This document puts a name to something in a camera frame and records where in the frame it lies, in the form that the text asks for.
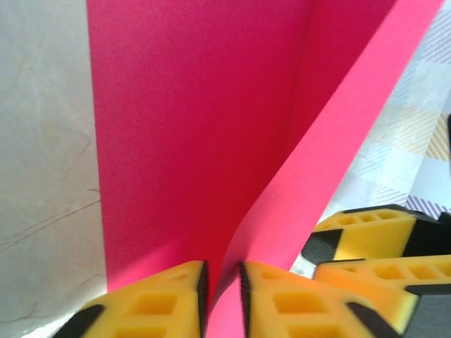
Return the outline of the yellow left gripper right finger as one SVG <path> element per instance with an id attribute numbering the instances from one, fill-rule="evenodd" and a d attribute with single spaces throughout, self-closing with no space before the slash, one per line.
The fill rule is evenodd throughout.
<path id="1" fill-rule="evenodd" d="M 240 265 L 246 337 L 401 337 L 350 291 L 259 262 Z"/>

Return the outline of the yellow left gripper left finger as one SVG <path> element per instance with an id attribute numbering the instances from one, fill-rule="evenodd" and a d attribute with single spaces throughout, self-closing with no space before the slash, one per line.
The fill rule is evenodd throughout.
<path id="1" fill-rule="evenodd" d="M 189 261 L 87 302 L 55 337 L 204 337 L 206 261 Z"/>

